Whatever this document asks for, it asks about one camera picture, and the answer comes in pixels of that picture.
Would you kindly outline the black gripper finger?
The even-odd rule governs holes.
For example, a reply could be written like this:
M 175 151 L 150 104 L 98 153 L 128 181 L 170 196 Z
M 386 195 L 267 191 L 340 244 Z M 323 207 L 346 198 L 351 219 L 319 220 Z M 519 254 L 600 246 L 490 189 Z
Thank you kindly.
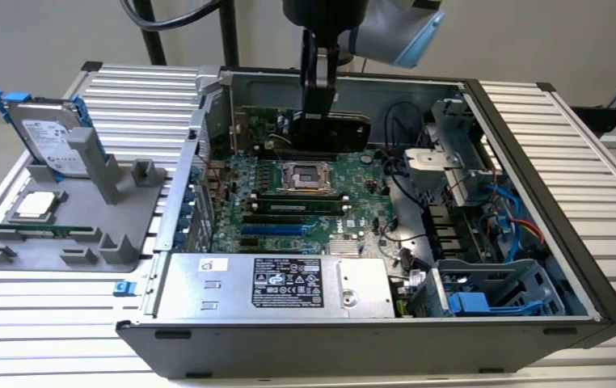
M 302 113 L 324 116 L 335 96 L 336 43 L 318 45 L 315 35 L 302 32 L 300 88 Z

